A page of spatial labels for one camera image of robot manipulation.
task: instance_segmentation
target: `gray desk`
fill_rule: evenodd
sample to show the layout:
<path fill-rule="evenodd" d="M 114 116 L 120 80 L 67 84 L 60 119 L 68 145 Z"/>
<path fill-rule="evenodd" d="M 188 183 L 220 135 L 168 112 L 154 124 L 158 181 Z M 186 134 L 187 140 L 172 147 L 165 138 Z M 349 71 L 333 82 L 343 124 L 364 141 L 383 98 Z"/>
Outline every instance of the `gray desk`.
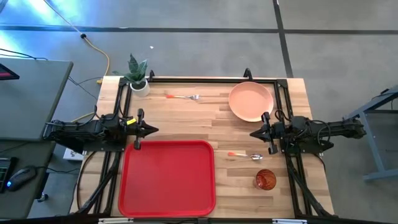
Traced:
<path fill-rule="evenodd" d="M 44 123 L 52 119 L 73 64 L 14 58 L 0 58 L 0 63 L 20 76 L 0 81 L 0 157 L 18 159 L 12 173 L 25 166 L 47 167 L 55 143 L 40 141 Z M 0 194 L 0 218 L 26 218 L 41 193 L 45 173 L 39 169 L 36 178 L 19 190 Z"/>

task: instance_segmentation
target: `white pot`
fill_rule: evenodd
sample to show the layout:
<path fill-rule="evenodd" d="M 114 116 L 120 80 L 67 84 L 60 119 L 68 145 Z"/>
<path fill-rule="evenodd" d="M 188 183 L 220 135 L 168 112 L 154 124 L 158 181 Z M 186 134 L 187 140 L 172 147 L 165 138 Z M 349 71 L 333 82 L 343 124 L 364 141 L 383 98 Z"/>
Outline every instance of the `white pot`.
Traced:
<path fill-rule="evenodd" d="M 145 86 L 144 86 L 142 89 L 136 90 L 135 88 L 132 87 L 131 83 L 130 83 L 130 88 L 131 88 L 131 90 L 133 91 L 133 93 L 134 93 L 136 96 L 139 96 L 139 97 L 145 97 L 145 96 L 147 96 L 147 95 L 149 94 L 149 92 L 150 92 L 150 88 L 149 88 L 149 84 L 148 84 L 147 79 L 145 79 Z"/>

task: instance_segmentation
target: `pink plate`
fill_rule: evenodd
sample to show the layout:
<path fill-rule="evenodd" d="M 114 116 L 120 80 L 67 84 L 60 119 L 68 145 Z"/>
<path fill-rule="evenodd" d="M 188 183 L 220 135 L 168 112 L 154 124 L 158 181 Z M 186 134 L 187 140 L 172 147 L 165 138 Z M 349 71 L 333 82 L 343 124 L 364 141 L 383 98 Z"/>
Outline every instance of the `pink plate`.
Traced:
<path fill-rule="evenodd" d="M 264 86 L 254 82 L 236 85 L 229 93 L 229 107 L 239 118 L 249 121 L 261 121 L 264 112 L 271 114 L 274 99 Z"/>

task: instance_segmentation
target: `computer mouse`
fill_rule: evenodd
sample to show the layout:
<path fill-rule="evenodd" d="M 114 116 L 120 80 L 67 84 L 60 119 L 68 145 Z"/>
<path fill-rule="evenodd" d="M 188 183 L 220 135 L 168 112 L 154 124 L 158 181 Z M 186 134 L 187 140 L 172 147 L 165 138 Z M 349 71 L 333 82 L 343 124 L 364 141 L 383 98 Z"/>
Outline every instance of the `computer mouse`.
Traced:
<path fill-rule="evenodd" d="M 19 171 L 17 171 L 14 175 L 10 177 L 6 184 L 6 189 L 8 191 L 15 191 L 20 189 L 24 184 L 28 183 L 31 179 L 36 176 L 36 167 L 27 166 Z"/>

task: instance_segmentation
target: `fork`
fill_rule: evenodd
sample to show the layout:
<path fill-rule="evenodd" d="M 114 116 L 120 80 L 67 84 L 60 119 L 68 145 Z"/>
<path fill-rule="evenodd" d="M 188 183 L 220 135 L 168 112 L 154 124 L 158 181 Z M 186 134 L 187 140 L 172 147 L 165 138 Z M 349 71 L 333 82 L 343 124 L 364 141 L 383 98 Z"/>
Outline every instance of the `fork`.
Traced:
<path fill-rule="evenodd" d="M 192 96 L 166 95 L 166 98 L 183 98 L 183 99 L 199 100 L 200 95 L 192 95 Z"/>

